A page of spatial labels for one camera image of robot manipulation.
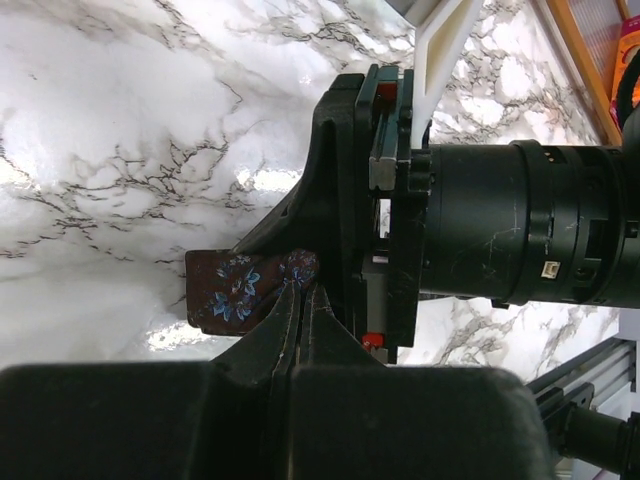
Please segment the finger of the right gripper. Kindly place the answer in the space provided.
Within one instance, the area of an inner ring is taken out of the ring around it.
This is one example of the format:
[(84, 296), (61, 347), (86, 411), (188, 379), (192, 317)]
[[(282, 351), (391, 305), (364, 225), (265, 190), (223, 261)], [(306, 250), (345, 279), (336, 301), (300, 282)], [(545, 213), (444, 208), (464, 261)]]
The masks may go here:
[(318, 255), (319, 283), (338, 319), (349, 320), (349, 279), (357, 235), (356, 203), (366, 197), (362, 165), (368, 119), (357, 117), (363, 74), (340, 74), (312, 116), (308, 156), (300, 180), (238, 244), (237, 253), (270, 256), (304, 249)]

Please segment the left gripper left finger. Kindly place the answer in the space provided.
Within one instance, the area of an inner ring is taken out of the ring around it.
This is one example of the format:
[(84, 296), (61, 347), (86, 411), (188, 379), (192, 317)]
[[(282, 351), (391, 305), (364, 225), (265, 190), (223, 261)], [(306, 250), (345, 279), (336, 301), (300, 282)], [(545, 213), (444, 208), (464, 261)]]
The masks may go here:
[(300, 294), (212, 361), (33, 364), (1, 374), (5, 479), (273, 479)]

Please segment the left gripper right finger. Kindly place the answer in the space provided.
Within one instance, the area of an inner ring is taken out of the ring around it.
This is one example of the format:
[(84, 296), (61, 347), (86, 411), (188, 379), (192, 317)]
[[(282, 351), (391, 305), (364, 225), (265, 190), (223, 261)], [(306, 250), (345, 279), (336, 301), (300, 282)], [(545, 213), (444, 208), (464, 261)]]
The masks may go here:
[(480, 367), (387, 367), (307, 295), (294, 370), (298, 479), (551, 479), (531, 391)]

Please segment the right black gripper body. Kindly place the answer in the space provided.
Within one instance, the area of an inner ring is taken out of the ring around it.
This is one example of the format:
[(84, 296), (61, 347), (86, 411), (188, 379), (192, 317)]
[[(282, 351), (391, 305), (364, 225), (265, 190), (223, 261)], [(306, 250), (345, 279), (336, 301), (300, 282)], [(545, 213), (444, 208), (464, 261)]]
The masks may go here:
[(411, 147), (413, 80), (372, 65), (354, 110), (352, 330), (387, 364), (414, 344), (424, 260), (430, 163)]

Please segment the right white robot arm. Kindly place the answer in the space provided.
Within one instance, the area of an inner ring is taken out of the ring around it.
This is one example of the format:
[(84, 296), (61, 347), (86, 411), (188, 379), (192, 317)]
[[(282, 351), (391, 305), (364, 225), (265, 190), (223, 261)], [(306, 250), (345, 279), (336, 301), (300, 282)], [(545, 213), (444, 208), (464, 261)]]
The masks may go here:
[(639, 475), (639, 417), (593, 383), (495, 368), (399, 367), (421, 293), (639, 304), (639, 149), (433, 145), (410, 70), (341, 75), (301, 180), (236, 246), (316, 253), (295, 295), (245, 479), (550, 479), (560, 457)]

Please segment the wooden tiered shelf rack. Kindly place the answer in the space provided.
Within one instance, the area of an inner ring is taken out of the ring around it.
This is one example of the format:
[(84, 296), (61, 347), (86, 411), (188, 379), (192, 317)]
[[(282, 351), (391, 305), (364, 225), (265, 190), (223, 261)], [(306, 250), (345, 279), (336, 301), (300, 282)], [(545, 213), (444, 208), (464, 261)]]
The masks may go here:
[(625, 1), (548, 1), (578, 76), (585, 87), (596, 125), (611, 145), (622, 141), (611, 113), (614, 68), (623, 23), (631, 18)]

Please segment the orange pink box lower right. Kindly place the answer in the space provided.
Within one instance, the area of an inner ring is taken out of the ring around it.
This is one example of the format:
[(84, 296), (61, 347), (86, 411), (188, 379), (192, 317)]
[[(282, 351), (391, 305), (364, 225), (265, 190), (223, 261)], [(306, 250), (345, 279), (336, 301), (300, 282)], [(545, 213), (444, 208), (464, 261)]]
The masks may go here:
[(625, 20), (616, 47), (611, 115), (620, 130), (639, 106), (639, 16)]

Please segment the aluminium rail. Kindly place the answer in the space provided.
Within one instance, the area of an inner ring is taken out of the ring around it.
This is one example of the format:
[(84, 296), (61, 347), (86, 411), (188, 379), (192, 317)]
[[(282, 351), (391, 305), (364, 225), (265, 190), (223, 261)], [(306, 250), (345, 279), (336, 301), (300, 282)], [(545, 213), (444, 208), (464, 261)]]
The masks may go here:
[(627, 413), (636, 389), (636, 353), (635, 341), (609, 338), (531, 381), (543, 422), (557, 422), (571, 405)]

